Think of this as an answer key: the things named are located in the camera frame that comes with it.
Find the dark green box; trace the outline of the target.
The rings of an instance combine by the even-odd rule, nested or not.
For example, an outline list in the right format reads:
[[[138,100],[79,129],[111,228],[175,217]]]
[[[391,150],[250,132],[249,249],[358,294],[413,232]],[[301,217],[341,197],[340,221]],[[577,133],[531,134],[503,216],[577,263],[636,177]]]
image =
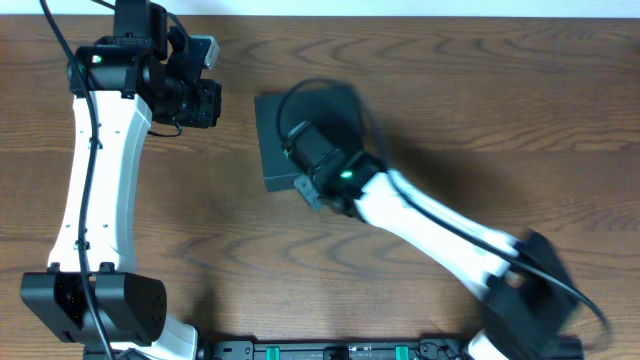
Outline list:
[[[344,86],[303,88],[292,95],[268,93],[254,98],[262,175],[266,190],[294,187],[301,170],[285,154],[291,131],[308,122],[345,147],[363,146],[364,125],[353,92]]]

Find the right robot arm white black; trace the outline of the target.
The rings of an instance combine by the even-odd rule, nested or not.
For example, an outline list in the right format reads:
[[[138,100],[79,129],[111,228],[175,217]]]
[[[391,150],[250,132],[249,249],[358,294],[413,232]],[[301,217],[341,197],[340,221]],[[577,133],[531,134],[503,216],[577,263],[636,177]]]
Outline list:
[[[560,335],[583,301],[550,241],[481,225],[414,187],[364,151],[291,152],[294,184],[316,204],[386,230],[456,277],[482,305],[481,330],[463,359],[581,359],[581,342]]]

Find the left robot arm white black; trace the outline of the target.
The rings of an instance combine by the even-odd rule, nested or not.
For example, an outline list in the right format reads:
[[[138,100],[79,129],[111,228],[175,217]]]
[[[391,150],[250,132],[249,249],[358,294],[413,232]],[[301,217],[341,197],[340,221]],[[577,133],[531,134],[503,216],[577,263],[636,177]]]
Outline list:
[[[88,359],[209,359],[212,346],[168,310],[164,284],[137,271],[133,212],[140,157],[153,122],[208,128],[220,87],[202,77],[219,48],[80,47],[69,62],[75,145],[63,222],[42,272],[22,278],[29,310]]]

